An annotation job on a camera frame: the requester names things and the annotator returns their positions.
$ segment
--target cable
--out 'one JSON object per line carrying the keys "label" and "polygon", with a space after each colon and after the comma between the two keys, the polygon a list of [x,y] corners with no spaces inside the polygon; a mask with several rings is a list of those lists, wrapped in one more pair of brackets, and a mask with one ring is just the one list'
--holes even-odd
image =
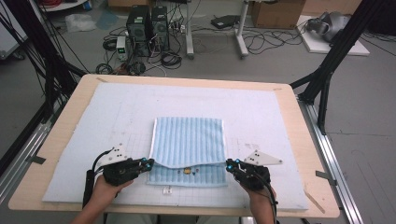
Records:
{"label": "cable", "polygon": [[365,39],[365,38],[364,38],[364,37],[362,37],[362,36],[361,36],[361,39],[363,39],[363,40],[367,41],[368,43],[370,43],[370,44],[372,44],[372,45],[376,46],[376,47],[377,47],[377,48],[379,48],[379,49],[382,49],[382,50],[384,50],[384,51],[385,51],[385,52],[387,52],[388,54],[391,54],[391,55],[393,55],[393,56],[396,56],[396,54],[394,54],[394,53],[390,52],[390,51],[389,51],[389,50],[387,50],[387,49],[384,49],[384,48],[381,48],[381,47],[379,47],[377,44],[375,44],[375,43],[373,43],[373,42],[369,41],[368,39]]}

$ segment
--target computer tower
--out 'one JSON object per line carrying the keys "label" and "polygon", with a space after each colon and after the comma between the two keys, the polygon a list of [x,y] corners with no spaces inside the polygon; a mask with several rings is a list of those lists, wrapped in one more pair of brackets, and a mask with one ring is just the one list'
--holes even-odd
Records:
{"label": "computer tower", "polygon": [[154,35],[156,35],[156,47],[160,47],[161,51],[169,50],[168,18],[166,15],[166,7],[158,6],[151,10],[151,22]]}
{"label": "computer tower", "polygon": [[154,48],[154,41],[151,41],[154,35],[152,33],[149,6],[132,6],[126,22],[126,28],[131,39],[132,52],[137,56],[150,56],[151,50]]}

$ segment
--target black metal frame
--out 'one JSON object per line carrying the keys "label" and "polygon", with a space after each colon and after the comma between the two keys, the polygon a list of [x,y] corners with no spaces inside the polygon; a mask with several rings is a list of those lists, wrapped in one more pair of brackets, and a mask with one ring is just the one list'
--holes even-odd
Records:
{"label": "black metal frame", "polygon": [[313,105],[315,98],[320,93],[318,126],[321,133],[324,135],[326,134],[325,119],[332,75],[341,61],[347,56],[350,49],[355,45],[356,41],[364,32],[364,29],[387,1],[388,0],[362,0],[345,29],[337,35],[332,48],[320,67],[310,75],[290,84],[291,87],[295,89],[308,83],[304,92],[298,95],[299,100],[308,105]]}
{"label": "black metal frame", "polygon": [[9,11],[17,20],[23,31],[32,42],[35,50],[38,52],[39,59],[36,55],[29,53],[27,44],[20,39],[12,24],[9,24],[5,17],[1,15],[0,23],[15,38],[26,55],[30,59],[35,71],[46,79],[44,93],[46,95],[45,103],[38,109],[29,124],[24,128],[6,154],[0,159],[0,176],[6,171],[14,158],[18,155],[26,140],[32,134],[33,130],[41,121],[46,121],[54,115],[53,106],[61,96],[70,97],[77,86],[73,74],[82,77],[87,72],[75,67],[73,64],[64,59],[62,52],[58,52],[52,43],[47,32],[44,30],[35,11],[28,0],[4,0]]}

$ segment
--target electronic device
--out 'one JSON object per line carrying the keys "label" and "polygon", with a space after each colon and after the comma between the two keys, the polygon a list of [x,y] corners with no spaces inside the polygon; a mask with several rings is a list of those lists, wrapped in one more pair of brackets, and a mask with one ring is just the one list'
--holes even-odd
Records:
{"label": "electronic device", "polygon": [[158,6],[151,10],[151,22],[155,35],[156,50],[169,50],[169,31],[166,7]]}
{"label": "electronic device", "polygon": [[129,38],[131,39],[131,49],[136,56],[148,57],[151,55],[154,42],[152,33],[152,23],[149,15],[149,6],[134,5],[126,22]]}
{"label": "electronic device", "polygon": [[119,55],[119,59],[122,62],[125,62],[128,59],[128,52],[126,48],[126,37],[118,36],[117,37],[117,54]]}
{"label": "electronic device", "polygon": [[346,27],[348,22],[349,17],[344,16],[340,12],[324,12],[319,18],[308,20],[305,28],[307,31],[315,31],[325,41],[332,43],[333,39]]}
{"label": "electronic device", "polygon": [[234,26],[239,23],[240,16],[223,16],[210,21],[218,29]]}
{"label": "electronic device", "polygon": [[119,186],[139,177],[142,173],[151,171],[153,165],[154,159],[132,160],[128,158],[122,144],[103,152],[94,161],[92,169],[87,171],[82,207],[92,196],[95,176],[99,172],[103,171],[107,183]]}

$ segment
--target metal stand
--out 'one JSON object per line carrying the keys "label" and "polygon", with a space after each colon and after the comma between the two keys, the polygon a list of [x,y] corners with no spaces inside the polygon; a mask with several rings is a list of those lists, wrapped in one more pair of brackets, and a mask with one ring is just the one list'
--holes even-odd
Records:
{"label": "metal stand", "polygon": [[245,18],[247,17],[248,13],[248,0],[244,0],[242,5],[242,12],[241,12],[241,21],[239,22],[239,28],[235,30],[236,40],[238,42],[238,46],[241,49],[241,59],[244,59],[248,56],[248,49],[245,44],[244,37],[242,37],[242,32],[244,31],[245,25]]}
{"label": "metal stand", "polygon": [[192,33],[191,33],[191,19],[190,17],[190,4],[191,0],[187,1],[187,23],[186,23],[186,48],[187,48],[187,57],[189,59],[194,59],[194,46],[192,45]]}
{"label": "metal stand", "polygon": [[320,67],[314,73],[290,84],[291,87],[295,89],[309,82],[304,92],[298,95],[299,100],[308,105],[312,105],[315,98],[321,92],[318,126],[322,134],[326,134],[324,126],[332,74],[341,61],[347,56],[366,26],[386,1],[387,0],[362,0],[344,31],[342,31],[335,40],[334,45]]}
{"label": "metal stand", "polygon": [[[248,0],[244,0],[241,11],[241,21],[239,22],[239,28],[235,30],[236,40],[238,42],[238,46],[241,49],[241,59],[244,59],[248,56],[248,49],[245,44],[245,40],[242,37],[242,32],[244,30],[245,18],[248,13]],[[191,15],[190,15],[190,4],[191,0],[187,0],[187,20],[186,23],[186,48],[187,48],[187,56],[189,59],[194,59],[194,46],[192,45],[192,33],[191,33]]]}

